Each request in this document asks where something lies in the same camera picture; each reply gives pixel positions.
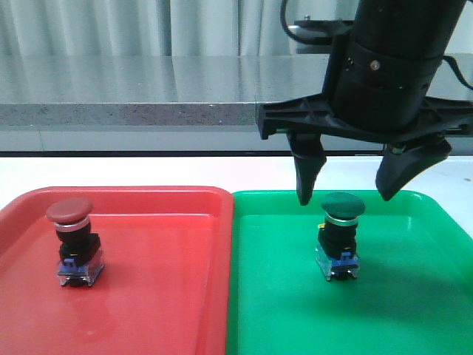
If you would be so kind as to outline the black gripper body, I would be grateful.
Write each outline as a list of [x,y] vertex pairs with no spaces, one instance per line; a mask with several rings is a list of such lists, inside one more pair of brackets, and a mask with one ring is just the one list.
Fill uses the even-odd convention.
[[321,93],[259,107],[262,139],[276,133],[401,143],[430,135],[472,136],[472,103],[427,96],[442,57],[382,55],[350,35],[333,39]]

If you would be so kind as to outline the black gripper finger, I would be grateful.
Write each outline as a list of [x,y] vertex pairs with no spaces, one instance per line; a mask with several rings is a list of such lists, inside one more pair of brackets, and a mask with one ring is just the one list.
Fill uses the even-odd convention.
[[301,206],[311,197],[316,178],[327,161],[320,134],[287,133],[296,170],[296,193]]
[[447,159],[451,150],[444,136],[424,136],[387,144],[375,178],[382,199],[391,200],[420,173]]

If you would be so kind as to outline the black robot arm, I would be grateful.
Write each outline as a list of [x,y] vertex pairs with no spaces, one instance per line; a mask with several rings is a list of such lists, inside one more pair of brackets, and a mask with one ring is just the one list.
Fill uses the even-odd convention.
[[331,53],[322,91],[264,104],[263,139],[287,135],[296,167],[296,191],[309,203],[325,164],[322,135],[382,143],[375,185],[383,199],[448,158],[446,135],[472,134],[472,104],[428,96],[465,4],[463,1],[360,1],[352,21],[317,24]]

